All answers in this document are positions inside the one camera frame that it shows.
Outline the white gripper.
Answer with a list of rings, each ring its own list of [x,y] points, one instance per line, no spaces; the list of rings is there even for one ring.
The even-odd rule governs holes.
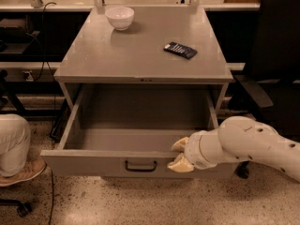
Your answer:
[[[198,170],[206,170],[215,167],[209,162],[201,151],[201,138],[206,134],[205,130],[193,133],[189,138],[184,137],[175,142],[171,150],[180,153],[167,167],[176,173],[190,173],[194,167]]]

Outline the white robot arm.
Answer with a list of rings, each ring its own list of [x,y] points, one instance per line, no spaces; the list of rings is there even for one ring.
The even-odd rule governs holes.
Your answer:
[[[178,154],[168,164],[176,173],[206,170],[221,163],[253,161],[300,181],[300,143],[244,116],[225,119],[213,130],[201,130],[172,145]]]

